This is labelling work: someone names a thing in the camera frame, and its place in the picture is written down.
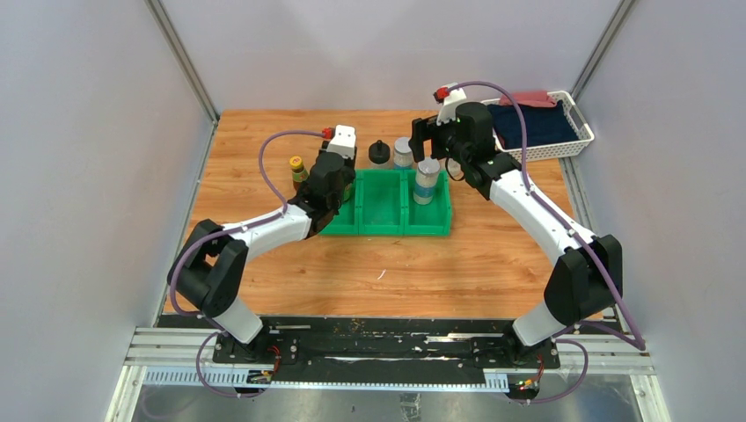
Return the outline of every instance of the yellow lid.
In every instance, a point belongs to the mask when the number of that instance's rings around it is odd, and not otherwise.
[[[303,159],[299,156],[293,156],[290,158],[290,168],[293,170],[299,170],[303,168]]]

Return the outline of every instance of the green plastic tray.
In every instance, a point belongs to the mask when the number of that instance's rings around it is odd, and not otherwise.
[[[412,198],[415,170],[358,170],[350,200],[322,235],[447,236],[450,233],[448,176],[438,175],[433,201]]]

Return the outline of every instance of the towel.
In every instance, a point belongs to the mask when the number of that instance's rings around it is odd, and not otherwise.
[[[557,105],[557,100],[550,97],[547,91],[516,92],[513,94],[513,98],[516,99],[520,106],[552,108]],[[510,106],[511,104],[513,103],[505,96],[502,96],[498,103],[499,106]]]
[[[520,105],[526,120],[529,147],[577,141],[573,127],[562,110],[562,101],[553,108]],[[495,133],[502,139],[503,148],[521,148],[521,124],[512,105],[488,105]]]

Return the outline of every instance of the red connector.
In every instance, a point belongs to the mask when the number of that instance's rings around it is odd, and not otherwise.
[[[326,127],[324,129],[321,129],[321,134],[324,136],[324,139],[332,139],[332,137],[334,136],[334,128]]]
[[[435,97],[435,101],[437,101],[440,104],[449,95],[450,95],[450,93],[448,92],[448,87],[447,86],[442,86],[442,87],[438,88],[438,91],[436,91],[433,94],[433,97]]]

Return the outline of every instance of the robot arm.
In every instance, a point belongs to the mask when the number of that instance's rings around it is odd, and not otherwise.
[[[467,101],[462,90],[454,90],[445,98],[439,94],[436,99],[442,101],[441,111],[412,122],[409,144],[414,161],[424,159],[424,143],[431,141],[433,158],[461,164],[469,186],[513,216],[554,263],[544,300],[504,332],[508,353],[519,358],[556,332],[614,303],[603,278],[573,234],[580,235],[602,260],[620,293],[621,246],[611,235],[597,237],[582,227],[530,182],[530,189],[569,222],[572,230],[565,229],[527,193],[521,165],[510,154],[496,151],[498,141],[486,105]]]
[[[193,244],[213,233],[228,230],[202,244],[179,271],[177,291],[206,317],[220,324],[241,343],[249,343],[261,331],[262,322],[238,296],[244,267],[262,253],[315,236],[339,213],[345,186],[355,180],[355,130],[337,126],[330,141],[324,141],[309,177],[278,210],[243,222],[220,226],[211,220],[199,222],[185,242],[175,263]],[[273,215],[279,218],[270,220]],[[214,264],[208,256],[217,257]],[[168,274],[172,282],[174,267]]]

